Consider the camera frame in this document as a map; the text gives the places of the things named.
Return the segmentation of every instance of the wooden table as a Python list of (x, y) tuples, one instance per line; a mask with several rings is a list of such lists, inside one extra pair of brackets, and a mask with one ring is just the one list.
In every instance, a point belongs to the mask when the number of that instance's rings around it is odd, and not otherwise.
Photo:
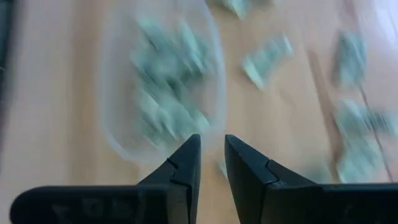
[[(16, 195), (29, 188), (134, 184), (154, 168), (120, 159), (97, 122), (99, 40), (112, 2), (20, 1), (3, 127), (1, 223), (8, 222)], [(225, 133), (304, 175), (332, 163), (340, 148), (332, 118), (339, 99), (398, 111), (397, 12), (395, 0), (280, 0), (244, 21), (212, 9), (227, 71)], [(360, 30), (368, 41), (362, 92), (341, 91), (330, 81), (338, 33), (345, 29)], [(295, 57), (274, 71), (272, 85), (261, 92), (243, 75), (239, 62), (281, 32), (291, 39)], [(378, 139), (391, 176), (381, 169), (374, 181), (397, 180), (397, 140)], [(198, 223), (238, 223), (229, 185), (216, 165), (222, 141), (204, 155)]]

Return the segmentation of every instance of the transparent bowl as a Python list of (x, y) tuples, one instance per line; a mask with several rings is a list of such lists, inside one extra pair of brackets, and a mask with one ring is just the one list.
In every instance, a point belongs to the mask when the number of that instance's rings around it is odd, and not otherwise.
[(191, 94), (210, 120), (210, 127), (201, 135), (202, 151), (214, 148), (225, 124), (225, 70), (218, 30), (204, 0), (119, 0), (117, 4), (105, 23), (98, 85), (107, 142), (122, 158), (139, 162), (164, 159), (181, 145), (182, 141), (175, 141), (153, 146), (140, 132), (133, 100), (137, 74), (129, 54), (140, 38), (137, 19), (150, 19), (170, 32), (175, 32), (183, 19), (208, 42), (213, 56), (214, 74)]

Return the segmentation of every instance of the wooden surface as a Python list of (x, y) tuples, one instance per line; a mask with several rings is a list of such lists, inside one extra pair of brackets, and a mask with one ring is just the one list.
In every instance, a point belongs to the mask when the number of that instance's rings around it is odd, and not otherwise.
[[(12, 86), (2, 137), (0, 222), (14, 197), (40, 185), (134, 184), (154, 167), (123, 161), (97, 122), (95, 98), (100, 38), (110, 0), (20, 1), (9, 66)], [(398, 2), (394, 0), (280, 0), (244, 21), (212, 9), (227, 71), (227, 125), (248, 144), (303, 175), (338, 156), (332, 113), (339, 99), (398, 111)], [(341, 30), (360, 30), (369, 44), (361, 90), (331, 84)], [(261, 92), (239, 69), (247, 52), (285, 33), (295, 55)], [(378, 136), (389, 172), (398, 180), (397, 141)], [(227, 181), (216, 161), (223, 139), (204, 155), (198, 223), (238, 223)], [(381, 169), (374, 181), (390, 181)]]

